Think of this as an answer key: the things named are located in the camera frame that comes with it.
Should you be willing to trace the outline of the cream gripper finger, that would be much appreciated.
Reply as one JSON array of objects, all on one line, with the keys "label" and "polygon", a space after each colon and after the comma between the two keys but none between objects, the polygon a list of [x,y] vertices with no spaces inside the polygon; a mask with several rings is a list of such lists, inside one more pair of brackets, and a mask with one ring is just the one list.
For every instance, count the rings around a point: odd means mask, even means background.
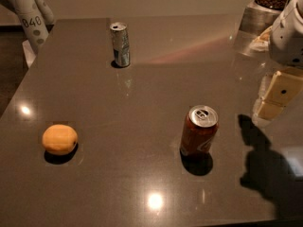
[{"label": "cream gripper finger", "polygon": [[303,70],[286,67],[261,81],[254,117],[271,121],[303,90]]}]

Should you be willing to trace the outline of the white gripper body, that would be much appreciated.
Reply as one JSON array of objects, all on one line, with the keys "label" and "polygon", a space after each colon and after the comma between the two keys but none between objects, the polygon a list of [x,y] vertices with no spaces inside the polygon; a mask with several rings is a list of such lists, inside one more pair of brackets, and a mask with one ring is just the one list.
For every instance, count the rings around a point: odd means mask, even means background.
[{"label": "white gripper body", "polygon": [[292,0],[274,21],[269,53],[280,64],[303,67],[303,0]]}]

